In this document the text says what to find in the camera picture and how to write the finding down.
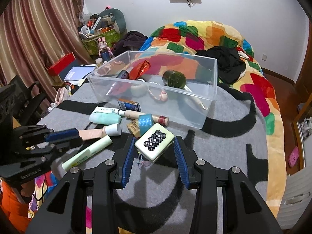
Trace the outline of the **person's hand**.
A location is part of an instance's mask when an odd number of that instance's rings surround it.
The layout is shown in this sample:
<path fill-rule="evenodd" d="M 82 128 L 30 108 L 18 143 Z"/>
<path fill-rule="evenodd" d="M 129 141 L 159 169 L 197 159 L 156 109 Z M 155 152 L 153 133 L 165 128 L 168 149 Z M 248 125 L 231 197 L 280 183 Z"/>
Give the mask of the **person's hand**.
<path fill-rule="evenodd" d="M 35 180 L 28 181 L 27 183 L 21 184 L 21 196 L 32 197 L 35 190 Z"/>

